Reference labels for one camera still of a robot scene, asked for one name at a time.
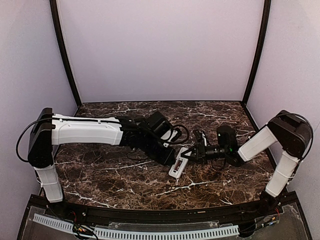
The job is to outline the white remote control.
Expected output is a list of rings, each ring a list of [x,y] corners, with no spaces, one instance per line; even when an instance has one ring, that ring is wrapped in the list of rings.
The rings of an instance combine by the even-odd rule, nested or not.
[[[182,153],[187,151],[188,148],[186,147],[182,147],[176,157],[175,163],[174,165],[171,166],[168,175],[175,178],[175,179],[179,179],[188,163],[188,158],[187,157],[183,157]]]

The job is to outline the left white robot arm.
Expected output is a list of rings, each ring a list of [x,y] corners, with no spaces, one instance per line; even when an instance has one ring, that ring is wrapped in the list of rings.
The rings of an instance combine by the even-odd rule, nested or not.
[[[15,152],[22,161],[35,170],[49,203],[60,203],[64,193],[56,171],[53,147],[63,144],[107,144],[142,151],[149,159],[163,165],[175,162],[172,145],[182,135],[160,112],[147,118],[115,116],[88,118],[53,113],[44,108],[38,119],[24,130],[30,130],[27,158],[19,153],[22,136]]]

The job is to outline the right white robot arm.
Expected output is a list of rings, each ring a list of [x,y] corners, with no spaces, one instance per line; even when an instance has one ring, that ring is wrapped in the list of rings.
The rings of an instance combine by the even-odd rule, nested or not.
[[[271,145],[281,145],[280,160],[259,196],[256,211],[261,215],[267,214],[278,205],[280,194],[295,177],[314,140],[314,130],[310,122],[302,115],[286,110],[280,111],[241,146],[238,145],[236,131],[227,125],[216,129],[217,145],[208,142],[204,131],[195,130],[194,135],[195,144],[180,150],[176,159],[178,162],[202,164],[224,159],[231,166],[241,167]]]

